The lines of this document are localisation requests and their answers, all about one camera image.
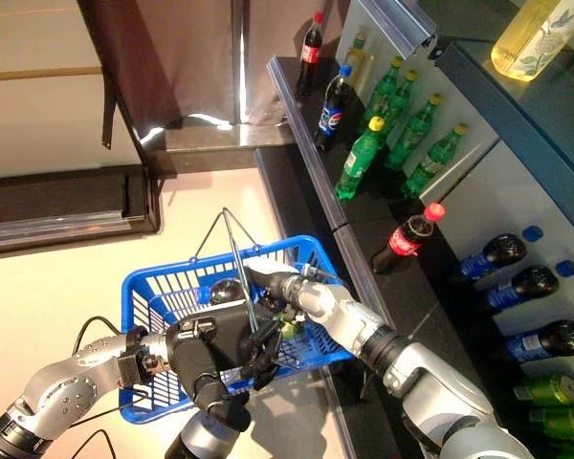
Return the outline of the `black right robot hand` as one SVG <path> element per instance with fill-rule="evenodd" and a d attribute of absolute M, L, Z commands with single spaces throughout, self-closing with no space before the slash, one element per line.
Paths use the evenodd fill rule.
<path fill-rule="evenodd" d="M 245 274 L 272 299 L 289 303 L 307 314 L 315 311 L 309 298 L 313 282 L 292 266 L 270 258 L 251 258 L 245 263 Z"/>

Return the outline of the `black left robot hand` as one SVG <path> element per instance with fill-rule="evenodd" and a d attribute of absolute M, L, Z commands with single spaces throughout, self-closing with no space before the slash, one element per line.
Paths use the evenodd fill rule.
<path fill-rule="evenodd" d="M 236 319 L 232 313 L 194 315 L 171 325 L 166 331 L 167 359 L 171 370 L 194 405 L 203 413 L 238 432 L 251 423 L 247 397 L 229 392 L 221 372 L 231 368 L 228 353 L 241 360 L 240 376 L 253 381 L 260 390 L 276 376 L 275 363 L 282 343 L 282 323 L 266 319 L 251 334 L 230 330 Z"/>

